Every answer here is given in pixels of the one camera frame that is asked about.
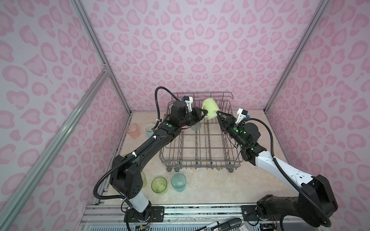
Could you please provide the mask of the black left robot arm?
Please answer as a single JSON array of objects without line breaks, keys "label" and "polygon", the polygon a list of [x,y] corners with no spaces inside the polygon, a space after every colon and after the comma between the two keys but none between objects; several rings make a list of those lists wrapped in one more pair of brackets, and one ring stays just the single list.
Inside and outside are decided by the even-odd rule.
[{"label": "black left robot arm", "polygon": [[[185,96],[174,98],[170,113],[164,118],[157,118],[152,129],[153,134],[138,148],[125,156],[114,158],[112,168],[96,183],[93,196],[99,200],[122,199],[136,215],[139,221],[147,221],[150,216],[150,201],[142,192],[143,179],[141,173],[146,164],[166,145],[171,143],[183,128],[190,128],[202,121],[208,111],[193,106],[193,99]],[[118,192],[117,195],[101,195],[100,185],[109,179],[110,185]]]}]

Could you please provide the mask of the blue handled white mug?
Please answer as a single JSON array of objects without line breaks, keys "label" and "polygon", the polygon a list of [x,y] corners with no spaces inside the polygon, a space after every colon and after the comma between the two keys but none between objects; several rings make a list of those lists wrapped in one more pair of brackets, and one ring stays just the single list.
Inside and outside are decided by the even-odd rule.
[{"label": "blue handled white mug", "polygon": [[152,123],[149,123],[149,124],[145,125],[144,131],[145,131],[147,137],[150,138],[154,134],[154,131],[153,131],[154,127],[155,127],[155,124],[152,124]]}]

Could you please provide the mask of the teal textured plastic cup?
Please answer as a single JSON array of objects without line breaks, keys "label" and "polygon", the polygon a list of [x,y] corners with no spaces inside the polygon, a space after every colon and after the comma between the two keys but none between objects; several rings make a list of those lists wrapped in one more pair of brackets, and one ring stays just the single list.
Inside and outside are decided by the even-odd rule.
[{"label": "teal textured plastic cup", "polygon": [[199,131],[200,129],[201,129],[201,122],[198,122],[198,123],[196,123],[195,125],[192,125],[191,126],[191,129],[193,130],[193,131]]}]

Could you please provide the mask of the cream green-handled mug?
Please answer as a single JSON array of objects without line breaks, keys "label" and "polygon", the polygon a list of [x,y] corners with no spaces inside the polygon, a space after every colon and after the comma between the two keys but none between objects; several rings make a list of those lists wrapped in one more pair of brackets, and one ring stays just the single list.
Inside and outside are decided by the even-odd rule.
[{"label": "cream green-handled mug", "polygon": [[217,112],[219,111],[218,104],[213,98],[208,98],[203,101],[202,109],[207,110],[207,115],[205,116],[207,120],[211,120],[217,117]]}]

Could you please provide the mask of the green transparent glass cup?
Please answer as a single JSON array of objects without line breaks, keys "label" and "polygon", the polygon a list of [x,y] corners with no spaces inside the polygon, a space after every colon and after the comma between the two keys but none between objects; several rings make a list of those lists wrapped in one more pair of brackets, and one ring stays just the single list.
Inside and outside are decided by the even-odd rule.
[{"label": "green transparent glass cup", "polygon": [[154,193],[163,193],[167,189],[168,183],[164,177],[156,177],[151,183],[151,189]]}]

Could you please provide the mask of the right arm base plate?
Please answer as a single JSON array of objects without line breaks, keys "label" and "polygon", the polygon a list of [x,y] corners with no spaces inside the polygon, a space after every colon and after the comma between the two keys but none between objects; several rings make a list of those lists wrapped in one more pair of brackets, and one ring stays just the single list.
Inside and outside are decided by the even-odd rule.
[{"label": "right arm base plate", "polygon": [[242,205],[241,206],[241,214],[244,221],[248,221],[249,223],[256,223],[257,221],[277,221],[281,217],[281,214],[274,214],[274,215],[266,215],[262,212],[261,209],[256,211],[257,205]]}]

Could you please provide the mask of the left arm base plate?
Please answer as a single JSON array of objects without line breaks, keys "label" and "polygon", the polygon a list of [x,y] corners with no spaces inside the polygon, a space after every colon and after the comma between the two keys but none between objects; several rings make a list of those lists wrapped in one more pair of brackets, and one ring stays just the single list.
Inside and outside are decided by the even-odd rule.
[{"label": "left arm base plate", "polygon": [[142,213],[130,208],[125,213],[124,221],[129,223],[163,222],[164,207],[150,206]]}]

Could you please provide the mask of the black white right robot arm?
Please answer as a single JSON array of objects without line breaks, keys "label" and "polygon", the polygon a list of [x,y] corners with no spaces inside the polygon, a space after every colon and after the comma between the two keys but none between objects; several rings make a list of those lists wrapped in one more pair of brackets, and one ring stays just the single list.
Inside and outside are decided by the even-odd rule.
[{"label": "black white right robot arm", "polygon": [[242,110],[241,118],[218,111],[217,119],[221,130],[240,148],[244,161],[274,175],[297,194],[294,197],[264,196],[256,207],[260,218],[281,214],[299,217],[312,227],[331,227],[330,217],[337,211],[338,204],[326,177],[302,172],[277,158],[272,131],[268,126],[265,127],[270,136],[270,149],[261,146],[258,143],[261,133],[255,122],[265,123],[251,118],[247,111]]}]

